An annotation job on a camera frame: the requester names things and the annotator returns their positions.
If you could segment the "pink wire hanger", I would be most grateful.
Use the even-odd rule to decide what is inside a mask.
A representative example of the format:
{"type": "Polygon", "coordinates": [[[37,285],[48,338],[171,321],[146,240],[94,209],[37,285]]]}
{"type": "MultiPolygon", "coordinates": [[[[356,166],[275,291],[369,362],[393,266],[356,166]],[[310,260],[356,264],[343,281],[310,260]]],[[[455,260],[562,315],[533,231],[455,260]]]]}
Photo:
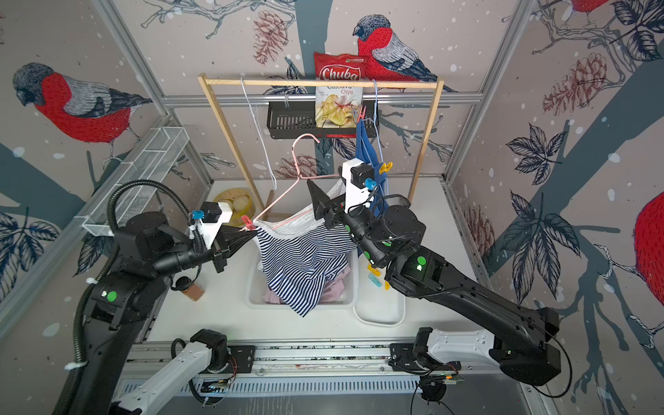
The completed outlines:
{"type": "Polygon", "coordinates": [[[255,221],[257,221],[257,220],[261,219],[263,216],[265,216],[265,215],[266,215],[266,214],[267,214],[267,213],[268,213],[268,212],[269,212],[269,211],[270,211],[270,210],[271,210],[271,209],[272,209],[272,208],[273,208],[278,202],[280,202],[280,201],[281,201],[281,200],[282,200],[282,199],[283,199],[283,198],[284,198],[284,197],[285,197],[285,196],[286,196],[291,190],[293,190],[293,189],[294,189],[294,188],[295,188],[295,187],[296,187],[301,181],[303,181],[303,180],[328,179],[328,178],[335,178],[335,177],[338,177],[338,176],[339,176],[338,174],[318,175],[318,176],[304,176],[304,175],[303,175],[303,173],[302,173],[302,171],[301,171],[301,169],[300,169],[300,166],[299,166],[298,160],[297,160],[297,155],[296,155],[296,147],[297,147],[297,144],[298,144],[303,138],[312,138],[317,144],[320,143],[319,138],[318,138],[317,136],[315,136],[314,134],[312,134],[312,133],[303,133],[303,134],[301,134],[300,136],[298,136],[298,137],[294,140],[294,142],[293,142],[293,144],[292,144],[292,158],[293,158],[294,167],[295,167],[295,170],[296,170],[296,173],[297,173],[297,175],[296,175],[296,180],[295,180],[295,182],[292,183],[292,185],[291,185],[287,190],[285,190],[285,191],[284,191],[279,197],[277,197],[276,199],[271,200],[271,201],[269,202],[269,204],[268,204],[268,205],[267,205],[267,206],[266,206],[266,207],[265,207],[265,208],[264,208],[259,214],[257,214],[257,215],[252,219],[253,224],[254,224],[255,221]]]}

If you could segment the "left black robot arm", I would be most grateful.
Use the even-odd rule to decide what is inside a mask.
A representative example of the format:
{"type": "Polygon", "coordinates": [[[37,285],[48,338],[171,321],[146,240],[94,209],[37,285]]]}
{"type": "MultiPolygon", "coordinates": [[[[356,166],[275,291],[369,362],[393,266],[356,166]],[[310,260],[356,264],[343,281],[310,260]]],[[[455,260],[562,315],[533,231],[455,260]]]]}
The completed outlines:
{"type": "Polygon", "coordinates": [[[122,369],[157,301],[167,290],[186,292],[192,283],[173,283],[182,271],[212,263],[221,273],[254,231],[229,226],[232,210],[205,202],[189,210],[166,185],[139,179],[119,185],[109,196],[107,219],[113,250],[100,274],[89,282],[74,314],[74,362],[55,406],[56,414],[156,414],[189,381],[204,371],[237,369],[225,335],[199,330],[180,354],[137,391],[115,398],[122,369]],[[166,214],[144,212],[119,226],[116,205],[139,187],[156,188],[173,200],[188,221],[188,232],[169,225],[166,214]]]}

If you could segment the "white wire hanger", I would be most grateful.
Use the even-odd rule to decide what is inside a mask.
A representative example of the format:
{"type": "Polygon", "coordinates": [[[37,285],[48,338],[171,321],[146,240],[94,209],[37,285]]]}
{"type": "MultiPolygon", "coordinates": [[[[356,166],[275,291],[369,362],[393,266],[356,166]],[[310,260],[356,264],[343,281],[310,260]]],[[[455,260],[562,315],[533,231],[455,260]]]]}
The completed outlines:
{"type": "Polygon", "coordinates": [[[271,184],[273,185],[273,190],[277,190],[278,189],[278,180],[277,180],[276,176],[274,175],[273,168],[271,167],[271,161],[270,161],[270,157],[268,155],[268,151],[266,149],[266,143],[265,143],[265,140],[264,140],[264,136],[263,136],[262,130],[260,129],[260,126],[259,126],[258,110],[254,108],[254,106],[251,103],[251,100],[249,99],[249,96],[248,96],[248,93],[247,93],[246,83],[245,83],[245,80],[244,80],[243,77],[240,78],[240,87],[242,89],[243,95],[244,95],[245,100],[247,102],[249,111],[252,115],[252,121],[254,123],[256,132],[258,134],[259,143],[261,144],[262,150],[264,152],[266,166],[267,166],[269,176],[271,178],[271,184]]]}

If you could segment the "pink tank top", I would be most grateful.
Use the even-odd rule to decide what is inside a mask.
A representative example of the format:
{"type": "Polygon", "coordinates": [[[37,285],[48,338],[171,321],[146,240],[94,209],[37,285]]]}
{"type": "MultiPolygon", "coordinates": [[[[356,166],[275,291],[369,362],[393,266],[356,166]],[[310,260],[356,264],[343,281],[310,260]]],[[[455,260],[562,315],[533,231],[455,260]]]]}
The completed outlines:
{"type": "MultiPolygon", "coordinates": [[[[346,266],[340,271],[333,281],[325,284],[323,293],[319,299],[320,304],[328,304],[337,301],[345,290],[344,278],[351,272],[351,267],[346,266]]],[[[285,304],[285,302],[272,290],[267,289],[263,296],[266,304],[285,304]]]]}

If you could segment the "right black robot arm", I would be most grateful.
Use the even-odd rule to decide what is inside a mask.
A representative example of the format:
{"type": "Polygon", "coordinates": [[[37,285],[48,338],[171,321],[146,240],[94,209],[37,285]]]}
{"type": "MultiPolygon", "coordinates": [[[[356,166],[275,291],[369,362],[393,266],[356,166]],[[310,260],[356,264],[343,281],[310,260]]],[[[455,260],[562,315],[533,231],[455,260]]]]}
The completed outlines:
{"type": "Polygon", "coordinates": [[[344,195],[330,198],[313,181],[307,187],[316,218],[324,220],[328,229],[342,228],[371,266],[385,270],[385,280],[394,290],[441,305],[481,326],[470,335],[419,329],[414,362],[404,371],[442,371],[482,356],[508,377],[535,387],[560,374],[564,353],[551,344],[560,329],[558,313],[548,307],[533,310],[515,304],[423,247],[425,224],[408,201],[387,204],[375,214],[370,207],[373,194],[352,203],[344,195]]]}

